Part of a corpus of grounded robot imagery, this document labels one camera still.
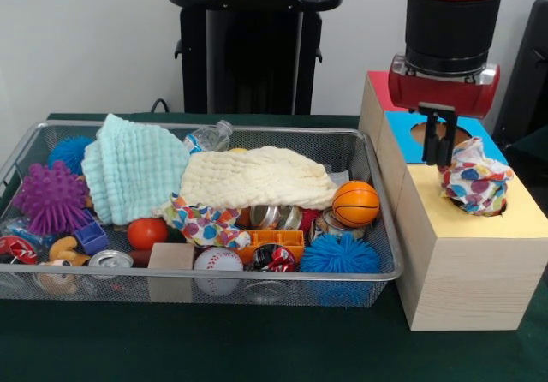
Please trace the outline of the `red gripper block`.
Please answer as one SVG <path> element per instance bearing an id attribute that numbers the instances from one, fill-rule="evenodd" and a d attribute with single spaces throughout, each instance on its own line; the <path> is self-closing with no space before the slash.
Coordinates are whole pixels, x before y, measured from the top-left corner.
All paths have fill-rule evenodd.
<path id="1" fill-rule="evenodd" d="M 482 119 L 491 109 L 500 80 L 500 69 L 485 69 L 474 78 L 475 83 L 462 78 L 442 81 L 440 78 L 401 75 L 391 69 L 388 87 L 394 106 L 416 110 L 420 103 L 439 104 L 451 107 L 457 116 Z M 437 123 L 437 114 L 427 116 L 422 160 L 436 163 L 438 150 L 438 166 L 449 166 L 456 135 L 456 116 L 447 115 L 444 118 L 444 136 L 439 145 Z"/>

